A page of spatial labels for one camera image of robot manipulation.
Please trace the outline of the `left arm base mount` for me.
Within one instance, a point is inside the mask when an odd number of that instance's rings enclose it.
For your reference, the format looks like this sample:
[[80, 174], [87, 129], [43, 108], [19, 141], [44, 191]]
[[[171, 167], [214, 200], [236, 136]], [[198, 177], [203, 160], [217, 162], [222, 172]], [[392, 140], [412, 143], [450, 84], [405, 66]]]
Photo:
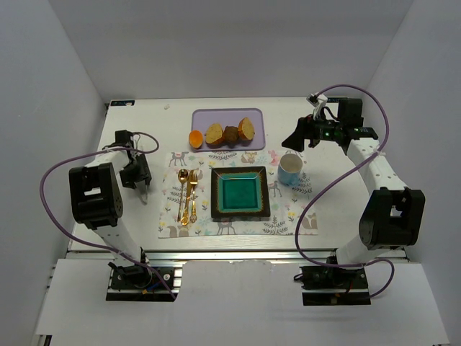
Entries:
[[131, 265], [111, 268], [106, 292], [106, 301], [117, 302], [174, 302], [179, 289], [174, 287], [176, 269], [174, 267], [155, 267], [160, 275], [144, 267]]

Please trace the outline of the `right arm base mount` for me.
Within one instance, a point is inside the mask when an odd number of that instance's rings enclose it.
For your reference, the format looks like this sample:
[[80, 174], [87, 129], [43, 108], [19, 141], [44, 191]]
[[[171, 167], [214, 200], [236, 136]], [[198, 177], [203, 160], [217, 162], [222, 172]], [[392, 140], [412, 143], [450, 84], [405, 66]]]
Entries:
[[293, 280], [301, 284], [304, 306], [366, 306], [371, 304], [364, 269], [304, 266]]

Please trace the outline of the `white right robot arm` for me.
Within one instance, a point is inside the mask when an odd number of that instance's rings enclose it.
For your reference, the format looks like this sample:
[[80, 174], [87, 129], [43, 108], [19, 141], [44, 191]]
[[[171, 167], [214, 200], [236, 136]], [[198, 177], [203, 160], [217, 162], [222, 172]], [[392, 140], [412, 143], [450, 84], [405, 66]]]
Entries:
[[326, 117], [328, 101], [311, 95], [313, 113], [299, 118], [282, 147], [302, 152], [321, 141], [338, 144], [357, 167], [370, 195], [359, 220], [359, 233], [335, 252], [336, 263], [346, 269], [365, 265], [390, 249], [412, 246], [419, 236], [426, 198], [401, 180], [388, 163], [382, 141], [363, 125], [362, 101], [341, 98], [338, 112]]

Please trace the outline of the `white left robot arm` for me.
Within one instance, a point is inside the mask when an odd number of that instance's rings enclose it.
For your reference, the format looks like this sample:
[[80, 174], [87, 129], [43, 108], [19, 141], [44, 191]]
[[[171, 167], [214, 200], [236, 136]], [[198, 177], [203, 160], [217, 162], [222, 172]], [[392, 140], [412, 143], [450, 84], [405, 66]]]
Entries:
[[73, 217], [94, 231], [112, 249], [113, 267], [129, 267], [132, 260], [146, 261], [143, 249], [135, 243], [121, 221], [121, 187], [138, 190], [146, 199], [151, 171], [146, 155], [135, 146], [135, 134], [128, 130], [115, 133], [115, 142], [82, 167], [69, 170]]

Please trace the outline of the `orange bread piece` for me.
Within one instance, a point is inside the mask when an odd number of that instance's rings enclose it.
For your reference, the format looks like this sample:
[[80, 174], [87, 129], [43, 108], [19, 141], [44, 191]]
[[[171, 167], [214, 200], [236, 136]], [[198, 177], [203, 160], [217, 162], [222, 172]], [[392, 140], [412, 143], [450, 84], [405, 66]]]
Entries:
[[198, 130], [192, 130], [190, 133], [189, 133], [189, 145], [197, 150], [199, 148], [201, 148], [202, 144], [203, 144], [203, 135], [200, 131]]

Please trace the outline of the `silver metal tongs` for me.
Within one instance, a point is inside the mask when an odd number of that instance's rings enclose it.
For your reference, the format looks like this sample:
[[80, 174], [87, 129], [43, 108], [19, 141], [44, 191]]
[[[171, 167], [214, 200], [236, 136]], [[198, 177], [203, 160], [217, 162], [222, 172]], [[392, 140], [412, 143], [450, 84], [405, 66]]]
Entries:
[[138, 189], [140, 191], [140, 198], [144, 205], [148, 204], [148, 187], [151, 181], [151, 173], [145, 154], [138, 156], [138, 163], [140, 167], [140, 180], [138, 182]]

